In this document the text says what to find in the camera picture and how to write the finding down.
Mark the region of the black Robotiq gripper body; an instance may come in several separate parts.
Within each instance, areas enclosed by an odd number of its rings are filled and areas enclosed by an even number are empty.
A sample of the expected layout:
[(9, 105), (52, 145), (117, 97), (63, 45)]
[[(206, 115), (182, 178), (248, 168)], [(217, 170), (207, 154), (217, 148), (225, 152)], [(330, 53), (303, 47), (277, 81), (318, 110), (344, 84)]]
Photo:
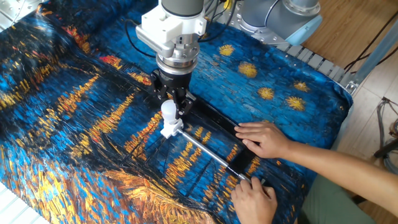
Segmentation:
[(192, 78), (192, 73), (184, 75), (174, 75), (167, 73), (161, 69), (155, 69), (150, 74), (152, 87), (156, 92), (161, 92), (162, 89), (189, 89), (189, 84)]

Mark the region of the person's left hand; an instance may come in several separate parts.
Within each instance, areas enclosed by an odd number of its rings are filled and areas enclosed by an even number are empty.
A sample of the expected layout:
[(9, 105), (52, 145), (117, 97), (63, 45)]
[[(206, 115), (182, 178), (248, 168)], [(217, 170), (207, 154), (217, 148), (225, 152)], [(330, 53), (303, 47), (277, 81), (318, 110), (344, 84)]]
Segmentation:
[(231, 192), (234, 209), (241, 224), (271, 224), (277, 210), (277, 196), (257, 177), (242, 180)]

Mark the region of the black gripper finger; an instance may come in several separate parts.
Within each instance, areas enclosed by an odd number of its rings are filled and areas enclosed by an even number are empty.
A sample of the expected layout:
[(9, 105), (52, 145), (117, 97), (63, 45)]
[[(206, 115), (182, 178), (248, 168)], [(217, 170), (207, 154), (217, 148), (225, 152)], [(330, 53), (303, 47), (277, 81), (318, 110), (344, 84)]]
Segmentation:
[(176, 118), (187, 115), (196, 101), (196, 97), (189, 91), (173, 91), (172, 96), (177, 110)]
[(159, 101), (160, 104), (165, 102), (166, 100), (169, 99), (168, 97), (168, 87), (167, 85), (164, 85), (161, 80), (158, 77), (151, 77), (151, 86), (152, 86), (152, 91), (154, 93), (155, 98)]

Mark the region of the person's right hand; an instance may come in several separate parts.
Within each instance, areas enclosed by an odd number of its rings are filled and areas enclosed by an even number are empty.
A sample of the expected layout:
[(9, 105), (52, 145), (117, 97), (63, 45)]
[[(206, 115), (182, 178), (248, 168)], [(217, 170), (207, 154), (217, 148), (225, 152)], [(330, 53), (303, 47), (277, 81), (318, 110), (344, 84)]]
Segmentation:
[(293, 144), (281, 130), (268, 122), (240, 123), (234, 130), (236, 137), (261, 158), (282, 158)]

